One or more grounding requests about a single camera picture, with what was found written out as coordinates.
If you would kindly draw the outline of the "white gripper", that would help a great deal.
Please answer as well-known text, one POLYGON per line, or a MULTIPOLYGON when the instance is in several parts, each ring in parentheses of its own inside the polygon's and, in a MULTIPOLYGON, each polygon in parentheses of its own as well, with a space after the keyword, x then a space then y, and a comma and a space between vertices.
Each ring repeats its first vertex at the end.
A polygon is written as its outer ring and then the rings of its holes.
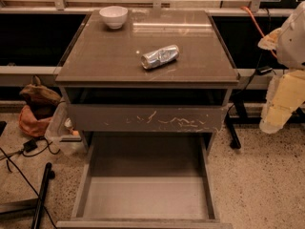
POLYGON ((305 2, 277 28, 258 42, 263 50, 276 50, 279 64, 289 69, 282 76, 274 76, 266 94, 259 128, 274 134, 287 123, 292 113, 305 102, 305 2))

